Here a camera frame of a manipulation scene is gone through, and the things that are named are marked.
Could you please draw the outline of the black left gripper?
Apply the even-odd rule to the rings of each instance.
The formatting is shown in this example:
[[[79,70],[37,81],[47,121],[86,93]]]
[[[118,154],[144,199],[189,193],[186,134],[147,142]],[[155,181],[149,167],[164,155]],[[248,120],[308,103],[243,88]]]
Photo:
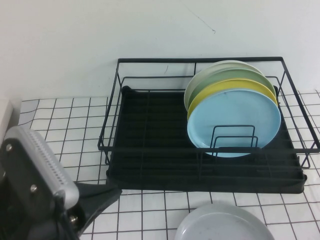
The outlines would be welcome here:
[[[31,197],[24,204],[27,240],[78,240],[88,226],[115,203],[122,190],[113,183],[76,183],[79,198],[67,209],[62,197]]]

